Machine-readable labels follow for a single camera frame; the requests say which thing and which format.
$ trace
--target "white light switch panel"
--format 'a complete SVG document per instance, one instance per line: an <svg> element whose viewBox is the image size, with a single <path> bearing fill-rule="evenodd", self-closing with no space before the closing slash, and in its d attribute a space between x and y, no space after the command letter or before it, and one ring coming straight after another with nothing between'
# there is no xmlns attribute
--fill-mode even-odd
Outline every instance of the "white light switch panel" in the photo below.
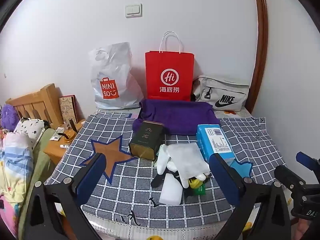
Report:
<svg viewBox="0 0 320 240"><path fill-rule="evenodd" d="M141 16L142 16L141 15L141 3L125 6L125 17L126 18L141 17Z"/></svg>

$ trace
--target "screw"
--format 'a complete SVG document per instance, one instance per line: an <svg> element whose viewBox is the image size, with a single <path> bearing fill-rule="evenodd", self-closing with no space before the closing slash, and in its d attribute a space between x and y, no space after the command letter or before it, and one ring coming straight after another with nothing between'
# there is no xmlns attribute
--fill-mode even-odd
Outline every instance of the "screw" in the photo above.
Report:
<svg viewBox="0 0 320 240"><path fill-rule="evenodd" d="M244 182L250 184L250 183L252 183L252 179L249 177L245 177Z"/></svg>
<svg viewBox="0 0 320 240"><path fill-rule="evenodd" d="M69 184L71 182L71 178L70 177L66 177L64 180L63 180L63 183L64 184Z"/></svg>
<svg viewBox="0 0 320 240"><path fill-rule="evenodd" d="M281 187L281 184L280 184L279 181L275 181L273 184L274 184L276 187Z"/></svg>
<svg viewBox="0 0 320 240"><path fill-rule="evenodd" d="M35 183L35 187L40 187L41 186L41 181L37 181L36 183Z"/></svg>

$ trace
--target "purple fabric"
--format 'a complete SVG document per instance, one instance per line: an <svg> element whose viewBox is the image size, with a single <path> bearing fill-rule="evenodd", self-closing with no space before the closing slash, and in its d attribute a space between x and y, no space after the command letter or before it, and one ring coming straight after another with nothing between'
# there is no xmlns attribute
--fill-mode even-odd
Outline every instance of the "purple fabric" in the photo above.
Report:
<svg viewBox="0 0 320 240"><path fill-rule="evenodd" d="M163 123L167 134L195 135L198 124L220 124L212 105L206 102L144 99L132 129L137 132L144 120Z"/></svg>
<svg viewBox="0 0 320 240"><path fill-rule="evenodd" d="M11 105L4 105L1 110L1 126L13 132L19 121L16 109Z"/></svg>

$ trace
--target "plaid cloth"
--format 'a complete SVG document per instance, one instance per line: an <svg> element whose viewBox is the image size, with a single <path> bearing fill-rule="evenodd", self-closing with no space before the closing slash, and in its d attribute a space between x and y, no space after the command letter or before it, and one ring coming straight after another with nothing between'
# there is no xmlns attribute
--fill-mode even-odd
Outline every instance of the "plaid cloth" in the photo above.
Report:
<svg viewBox="0 0 320 240"><path fill-rule="evenodd" d="M93 154L90 140L109 141L123 136L122 149L129 151L132 123L129 114L90 115L72 145L46 184L73 177L79 164ZM271 184L274 169L283 164L282 156L266 131L264 118L222 118L221 127L238 161L253 163L252 178L257 183ZM164 143L196 142L195 136L166 135ZM159 203L162 186L151 188L156 175L153 163L136 159L117 164L112 184L100 178L82 210L97 217L148 228L192 228L229 218L233 207L227 202L214 178L206 184L206 194L182 197L179 206Z"/></svg>

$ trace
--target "white wall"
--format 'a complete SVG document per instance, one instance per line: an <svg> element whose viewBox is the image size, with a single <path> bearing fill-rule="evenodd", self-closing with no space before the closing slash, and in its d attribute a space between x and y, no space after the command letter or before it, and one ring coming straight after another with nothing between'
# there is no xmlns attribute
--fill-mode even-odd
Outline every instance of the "white wall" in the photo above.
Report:
<svg viewBox="0 0 320 240"><path fill-rule="evenodd" d="M320 158L320 33L298 0L266 2L268 55L253 115L267 117L268 132L288 167L316 183L295 155Z"/></svg>
<svg viewBox="0 0 320 240"><path fill-rule="evenodd" d="M124 6L133 3L142 3L143 17L126 19ZM88 52L129 41L133 74L145 90L144 53L157 50L167 30L195 54L195 75L229 74L250 83L255 0L23 0L0 34L3 100L54 82L64 95L76 95L85 116L92 114ZM168 49L177 50L172 37Z"/></svg>

